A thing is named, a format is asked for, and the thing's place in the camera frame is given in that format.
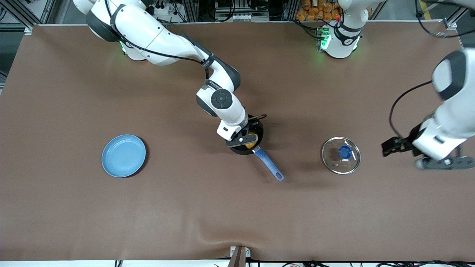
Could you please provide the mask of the glass lid with blue knob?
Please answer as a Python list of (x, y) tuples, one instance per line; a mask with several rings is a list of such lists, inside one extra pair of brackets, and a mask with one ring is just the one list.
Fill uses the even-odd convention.
[(338, 136), (325, 141), (321, 148), (321, 159), (329, 171), (347, 175), (360, 166), (361, 152), (353, 141)]

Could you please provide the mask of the brown table mat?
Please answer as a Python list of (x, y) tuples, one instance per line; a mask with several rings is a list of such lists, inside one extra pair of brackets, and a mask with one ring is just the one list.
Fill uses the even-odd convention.
[[(475, 168), (421, 171), (383, 157), (390, 107), (431, 79), (458, 39), (370, 22), (335, 60), (294, 23), (180, 25), (241, 74), (261, 147), (285, 176), (231, 152), (196, 103), (204, 70), (135, 62), (86, 26), (24, 36), (0, 95), (0, 260), (197, 260), (235, 245), (264, 261), (475, 261)], [(115, 178), (105, 146), (135, 135), (147, 159)], [(321, 148), (353, 141), (358, 169)]]

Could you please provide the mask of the white multi-socket strip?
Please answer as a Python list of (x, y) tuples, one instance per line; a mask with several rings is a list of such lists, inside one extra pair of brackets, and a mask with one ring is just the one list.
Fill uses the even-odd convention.
[(216, 13), (216, 22), (251, 22), (254, 15), (259, 17), (260, 13)]

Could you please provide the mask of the pile of orange toy food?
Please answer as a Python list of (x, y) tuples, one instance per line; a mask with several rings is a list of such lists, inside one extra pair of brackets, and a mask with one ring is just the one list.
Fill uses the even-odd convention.
[(325, 20), (364, 24), (369, 19), (369, 7), (383, 0), (300, 0), (295, 19)]

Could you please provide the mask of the blue round plate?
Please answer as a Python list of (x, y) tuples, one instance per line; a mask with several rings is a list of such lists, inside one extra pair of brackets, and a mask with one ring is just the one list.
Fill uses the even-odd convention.
[(105, 146), (101, 155), (104, 171), (115, 178), (127, 178), (136, 174), (145, 164), (147, 148), (135, 135), (119, 135)]

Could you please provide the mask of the white power strip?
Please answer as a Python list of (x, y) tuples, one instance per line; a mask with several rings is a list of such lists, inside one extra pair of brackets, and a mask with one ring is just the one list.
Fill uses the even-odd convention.
[(151, 7), (153, 16), (168, 16), (175, 13), (171, 0), (153, 0)]

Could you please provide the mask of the aluminium frame post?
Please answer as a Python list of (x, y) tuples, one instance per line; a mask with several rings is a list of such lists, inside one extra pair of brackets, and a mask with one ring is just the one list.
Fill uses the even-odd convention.
[(187, 22), (197, 22), (199, 17), (199, 4), (200, 0), (183, 0)]

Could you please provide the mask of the metal table edge bracket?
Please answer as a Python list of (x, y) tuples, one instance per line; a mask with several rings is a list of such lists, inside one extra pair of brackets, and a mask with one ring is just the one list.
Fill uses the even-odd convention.
[(246, 260), (251, 258), (251, 250), (245, 246), (230, 247), (230, 261), (227, 267), (248, 267)]

